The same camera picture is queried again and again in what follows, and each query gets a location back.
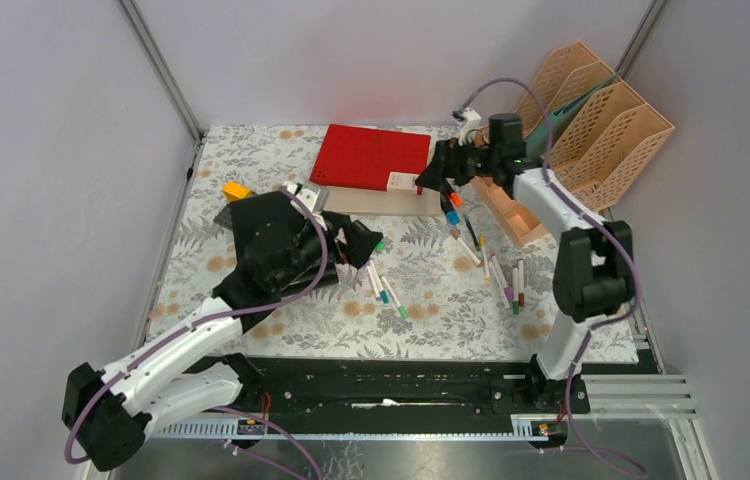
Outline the beige notebook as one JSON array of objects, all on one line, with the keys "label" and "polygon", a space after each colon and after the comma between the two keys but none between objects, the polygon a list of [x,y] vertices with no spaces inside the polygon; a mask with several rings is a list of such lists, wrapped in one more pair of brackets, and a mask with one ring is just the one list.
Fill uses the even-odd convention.
[{"label": "beige notebook", "polygon": [[353,215],[435,216],[439,197],[430,190],[420,195],[328,187],[328,210]]}]

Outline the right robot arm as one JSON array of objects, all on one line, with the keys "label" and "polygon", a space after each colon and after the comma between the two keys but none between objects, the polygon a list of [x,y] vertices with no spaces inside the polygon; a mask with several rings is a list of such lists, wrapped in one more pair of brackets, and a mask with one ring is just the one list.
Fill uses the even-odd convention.
[{"label": "right robot arm", "polygon": [[548,412],[563,400],[561,381],[578,372],[593,328],[613,322],[619,308],[638,297],[632,232],[626,223],[590,211],[563,187],[544,158],[528,154],[518,115],[491,116],[484,145],[474,142],[477,112],[464,108],[452,116],[457,137],[436,142],[416,185],[446,194],[452,185],[487,177],[536,216],[558,243],[553,274],[558,317],[532,360],[538,376],[524,386],[528,405]]}]

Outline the peach file organizer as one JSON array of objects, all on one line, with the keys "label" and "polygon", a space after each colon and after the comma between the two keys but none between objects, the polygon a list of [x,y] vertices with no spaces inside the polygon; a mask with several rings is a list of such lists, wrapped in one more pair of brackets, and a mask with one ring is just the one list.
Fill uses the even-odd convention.
[{"label": "peach file organizer", "polygon": [[573,106],[573,119],[555,137],[551,168],[597,212],[621,200],[674,130],[582,43],[554,50],[531,87],[553,112]]}]

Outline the red notebook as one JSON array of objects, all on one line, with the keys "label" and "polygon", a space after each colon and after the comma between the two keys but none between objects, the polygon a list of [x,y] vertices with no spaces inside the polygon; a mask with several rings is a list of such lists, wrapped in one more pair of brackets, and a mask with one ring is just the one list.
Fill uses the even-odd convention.
[{"label": "red notebook", "polygon": [[429,135],[331,124],[311,170],[322,186],[420,195]]}]

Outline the teal folder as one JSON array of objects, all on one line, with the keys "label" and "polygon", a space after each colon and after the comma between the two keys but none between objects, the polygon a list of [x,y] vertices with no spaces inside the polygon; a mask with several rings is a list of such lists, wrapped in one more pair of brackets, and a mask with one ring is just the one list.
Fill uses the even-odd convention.
[{"label": "teal folder", "polygon": [[[555,143],[574,120],[589,98],[598,90],[605,88],[618,80],[619,74],[614,73],[596,84],[580,96],[574,98],[550,114],[552,125],[552,143]],[[526,137],[526,153],[529,156],[544,154],[547,147],[547,125],[541,119],[534,130]]]}]

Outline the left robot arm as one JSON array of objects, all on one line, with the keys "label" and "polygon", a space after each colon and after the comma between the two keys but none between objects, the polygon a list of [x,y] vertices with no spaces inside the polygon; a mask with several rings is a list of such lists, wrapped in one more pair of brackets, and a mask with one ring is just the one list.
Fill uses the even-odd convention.
[{"label": "left robot arm", "polygon": [[315,220],[264,221],[234,234],[236,267],[198,308],[125,357],[100,369],[83,363],[69,373],[61,413],[68,463],[90,461],[109,471],[151,433],[195,413],[255,407],[262,387],[253,374],[227,363],[198,374],[188,368],[308,295],[330,266],[365,267],[383,239],[361,221],[331,212]]}]

